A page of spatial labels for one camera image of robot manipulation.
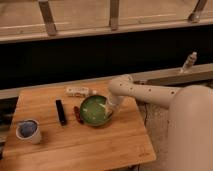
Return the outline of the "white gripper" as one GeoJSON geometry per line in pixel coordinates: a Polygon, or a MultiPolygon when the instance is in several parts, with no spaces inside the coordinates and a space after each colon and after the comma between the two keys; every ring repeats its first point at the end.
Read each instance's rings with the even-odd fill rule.
{"type": "Polygon", "coordinates": [[[105,103],[105,115],[107,118],[110,118],[119,108],[121,103],[123,102],[122,96],[116,96],[113,94],[109,94],[105,103]]]}

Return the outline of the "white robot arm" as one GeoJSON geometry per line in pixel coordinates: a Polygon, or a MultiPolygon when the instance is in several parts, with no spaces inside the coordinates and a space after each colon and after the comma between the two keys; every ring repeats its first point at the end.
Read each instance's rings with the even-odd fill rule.
{"type": "Polygon", "coordinates": [[[128,96],[168,109],[166,171],[213,171],[213,89],[139,85],[121,75],[109,81],[108,91],[113,107],[128,96]]]}

